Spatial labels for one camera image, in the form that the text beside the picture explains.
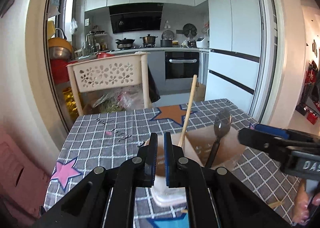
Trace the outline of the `person right hand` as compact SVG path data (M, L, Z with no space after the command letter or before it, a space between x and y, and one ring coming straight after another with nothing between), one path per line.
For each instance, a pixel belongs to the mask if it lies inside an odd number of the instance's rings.
M301 179L292 223L294 227L319 227L319 181Z

